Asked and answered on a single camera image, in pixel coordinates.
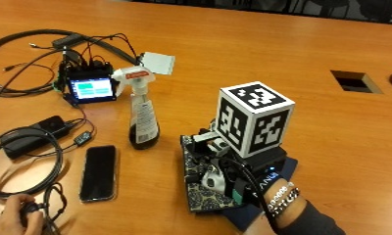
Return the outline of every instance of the fiducial marker cube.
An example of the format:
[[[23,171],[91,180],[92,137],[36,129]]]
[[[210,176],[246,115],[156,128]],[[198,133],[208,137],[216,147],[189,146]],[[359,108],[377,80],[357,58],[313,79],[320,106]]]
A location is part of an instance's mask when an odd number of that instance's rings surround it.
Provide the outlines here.
[[[281,145],[293,108],[260,81],[221,88],[216,132],[242,158]]]

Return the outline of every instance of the spray bottle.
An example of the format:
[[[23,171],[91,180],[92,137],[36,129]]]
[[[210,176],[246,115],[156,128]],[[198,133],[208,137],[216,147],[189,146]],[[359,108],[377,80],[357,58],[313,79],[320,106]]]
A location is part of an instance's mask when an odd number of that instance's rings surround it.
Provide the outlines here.
[[[141,66],[118,69],[111,77],[118,81],[116,96],[126,85],[132,86],[129,141],[134,149],[148,149],[156,145],[160,137],[153,104],[148,98],[148,83],[154,81],[156,77]]]

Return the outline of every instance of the sleeve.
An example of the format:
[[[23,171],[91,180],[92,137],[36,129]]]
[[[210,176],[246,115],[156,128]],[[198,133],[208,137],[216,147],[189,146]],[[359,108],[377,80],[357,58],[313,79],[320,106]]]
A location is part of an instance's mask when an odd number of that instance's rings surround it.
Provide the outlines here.
[[[331,217],[322,214],[306,202],[305,209],[296,221],[278,232],[278,235],[345,235]]]

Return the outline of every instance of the smartphone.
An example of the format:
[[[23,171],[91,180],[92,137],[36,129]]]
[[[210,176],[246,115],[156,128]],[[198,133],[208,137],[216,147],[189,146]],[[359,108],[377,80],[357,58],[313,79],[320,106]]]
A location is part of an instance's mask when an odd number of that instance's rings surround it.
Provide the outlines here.
[[[80,201],[92,203],[114,197],[116,148],[96,146],[87,150],[80,186]]]

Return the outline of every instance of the white tag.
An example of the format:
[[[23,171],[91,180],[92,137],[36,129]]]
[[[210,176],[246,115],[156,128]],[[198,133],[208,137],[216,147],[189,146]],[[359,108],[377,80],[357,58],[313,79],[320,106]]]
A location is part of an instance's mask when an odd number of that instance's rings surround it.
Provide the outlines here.
[[[145,52],[141,62],[142,66],[150,70],[150,72],[170,75],[174,62],[173,56]]]

